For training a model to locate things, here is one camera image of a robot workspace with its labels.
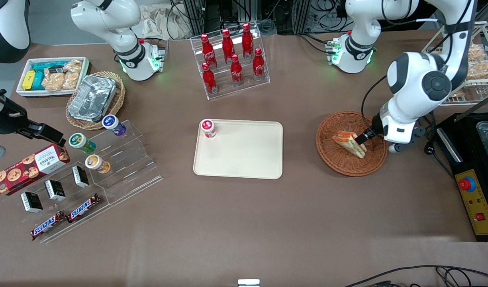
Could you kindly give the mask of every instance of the yellow control panel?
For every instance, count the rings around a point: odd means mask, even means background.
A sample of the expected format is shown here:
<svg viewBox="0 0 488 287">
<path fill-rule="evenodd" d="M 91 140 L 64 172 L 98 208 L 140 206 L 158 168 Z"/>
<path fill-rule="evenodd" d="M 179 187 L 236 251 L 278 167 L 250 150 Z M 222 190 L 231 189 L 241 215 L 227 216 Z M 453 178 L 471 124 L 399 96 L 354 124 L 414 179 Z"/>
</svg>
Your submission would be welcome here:
<svg viewBox="0 0 488 287">
<path fill-rule="evenodd" d="M 476 235 L 488 235 L 488 204 L 473 169 L 455 175 Z"/>
</svg>

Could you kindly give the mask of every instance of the coca-cola bottle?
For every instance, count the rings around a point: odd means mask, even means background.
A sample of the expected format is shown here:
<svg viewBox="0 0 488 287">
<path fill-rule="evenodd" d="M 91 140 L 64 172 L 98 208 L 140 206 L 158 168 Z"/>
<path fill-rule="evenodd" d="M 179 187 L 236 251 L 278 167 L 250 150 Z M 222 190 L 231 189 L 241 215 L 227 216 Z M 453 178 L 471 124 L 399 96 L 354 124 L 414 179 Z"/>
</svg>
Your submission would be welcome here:
<svg viewBox="0 0 488 287">
<path fill-rule="evenodd" d="M 231 57 L 231 80 L 233 86 L 240 87 L 244 84 L 244 78 L 242 77 L 242 66 L 239 63 L 239 56 L 233 54 Z"/>
<path fill-rule="evenodd" d="M 210 70 L 210 66 L 208 63 L 202 64 L 203 68 L 203 81 L 205 82 L 205 86 L 207 87 L 207 92 L 209 94 L 217 94 L 217 84 L 215 83 L 215 76 L 214 73 Z"/>
<path fill-rule="evenodd" d="M 242 54 L 244 59 L 251 60 L 254 56 L 253 35 L 251 35 L 251 24 L 244 23 L 244 35 L 242 35 Z"/>
<path fill-rule="evenodd" d="M 256 48 L 255 58 L 253 60 L 253 71 L 255 73 L 253 77 L 257 82 L 261 82 L 265 78 L 265 73 L 263 71 L 264 65 L 265 65 L 265 61 L 263 60 L 262 49 Z"/>
<path fill-rule="evenodd" d="M 231 65 L 231 56 L 235 54 L 235 47 L 233 47 L 233 41 L 229 37 L 228 29 L 222 29 L 222 52 L 226 64 Z"/>
<path fill-rule="evenodd" d="M 205 62 L 209 64 L 211 69 L 217 68 L 217 60 L 215 59 L 214 47 L 209 42 L 209 36 L 202 34 L 202 52 L 205 58 Z"/>
</svg>

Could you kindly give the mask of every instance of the beige tray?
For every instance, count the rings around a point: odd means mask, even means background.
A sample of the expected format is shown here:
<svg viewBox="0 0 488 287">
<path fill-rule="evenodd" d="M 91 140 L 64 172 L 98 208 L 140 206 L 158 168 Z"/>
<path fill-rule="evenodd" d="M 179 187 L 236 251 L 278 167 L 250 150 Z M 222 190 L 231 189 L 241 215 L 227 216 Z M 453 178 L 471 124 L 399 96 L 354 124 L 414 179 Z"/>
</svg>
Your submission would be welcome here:
<svg viewBox="0 0 488 287">
<path fill-rule="evenodd" d="M 278 179 L 282 175 L 282 125 L 253 120 L 213 120 L 216 136 L 198 127 L 197 175 Z"/>
</svg>

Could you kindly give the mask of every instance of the brown wicker basket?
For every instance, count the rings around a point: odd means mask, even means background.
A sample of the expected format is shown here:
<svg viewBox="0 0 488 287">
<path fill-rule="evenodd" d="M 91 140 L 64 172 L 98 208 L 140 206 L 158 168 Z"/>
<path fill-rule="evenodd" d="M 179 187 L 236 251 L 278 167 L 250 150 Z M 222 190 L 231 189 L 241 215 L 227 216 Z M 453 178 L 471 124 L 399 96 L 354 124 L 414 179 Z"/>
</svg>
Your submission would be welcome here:
<svg viewBox="0 0 488 287">
<path fill-rule="evenodd" d="M 111 104 L 109 105 L 108 112 L 107 112 L 107 114 L 116 115 L 116 113 L 122 107 L 123 99 L 125 98 L 125 87 L 123 85 L 122 79 L 116 73 L 107 72 L 107 71 L 96 72 L 93 73 L 93 75 L 112 78 L 113 80 L 116 81 L 116 85 L 117 85 L 116 93 L 115 96 L 113 97 L 113 100 L 111 101 Z M 72 94 L 71 98 L 69 99 L 69 102 L 67 103 L 67 107 L 71 104 L 72 100 L 76 97 L 77 94 L 78 94 L 78 90 L 76 89 Z M 69 109 L 66 109 L 65 113 L 67 114 L 67 120 L 69 120 L 69 122 L 72 125 L 78 128 L 82 128 L 84 130 L 90 130 L 90 131 L 102 129 L 102 122 L 89 122 L 87 120 L 78 120 L 77 118 L 72 118 L 71 115 L 69 115 Z"/>
<path fill-rule="evenodd" d="M 357 135 L 366 129 L 361 113 L 356 111 L 339 111 L 322 121 L 316 131 L 316 148 L 322 157 L 335 171 L 348 176 L 365 176 L 375 172 L 386 161 L 387 144 L 380 138 L 373 138 L 364 143 L 368 151 L 364 158 L 349 153 L 332 139 L 338 131 L 352 131 Z"/>
</svg>

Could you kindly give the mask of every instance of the table surface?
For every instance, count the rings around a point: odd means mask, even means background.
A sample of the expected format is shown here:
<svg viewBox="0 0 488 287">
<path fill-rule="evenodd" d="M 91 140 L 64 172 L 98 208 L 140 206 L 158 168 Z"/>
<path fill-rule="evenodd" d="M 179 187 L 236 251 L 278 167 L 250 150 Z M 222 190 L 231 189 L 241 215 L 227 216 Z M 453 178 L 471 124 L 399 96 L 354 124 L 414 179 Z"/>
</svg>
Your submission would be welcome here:
<svg viewBox="0 0 488 287">
<path fill-rule="evenodd" d="M 123 78 L 127 94 L 118 117 L 143 132 L 164 180 L 49 244 L 31 242 L 15 195 L 0 196 L 0 286 L 213 287 L 236 285 L 239 278 L 260 278 L 265 287 L 344 286 L 420 264 L 488 272 L 488 243 L 474 242 L 457 187 L 423 153 L 424 143 L 390 154 L 382 168 L 361 178 L 333 171 L 315 146 L 326 116 L 358 110 L 391 61 L 403 51 L 420 51 L 433 33 L 382 33 L 372 62 L 355 75 L 329 67 L 322 53 L 298 37 L 268 37 L 271 83 L 211 101 L 188 41 L 171 42 L 164 72 L 144 82 L 121 71 L 107 44 L 33 45 L 27 58 L 85 56 L 93 72 L 114 71 Z M 365 112 L 375 114 L 390 97 L 380 84 Z M 68 98 L 14 94 L 13 100 L 34 121 L 67 136 L 80 131 L 65 118 Z M 440 107 L 437 116 L 453 112 Z M 280 122 L 282 177 L 195 175 L 196 133 L 204 118 Z M 0 170 L 46 145 L 14 134 L 0 136 L 0 144 L 8 150 Z M 432 269 L 388 278 L 441 283 Z"/>
</svg>

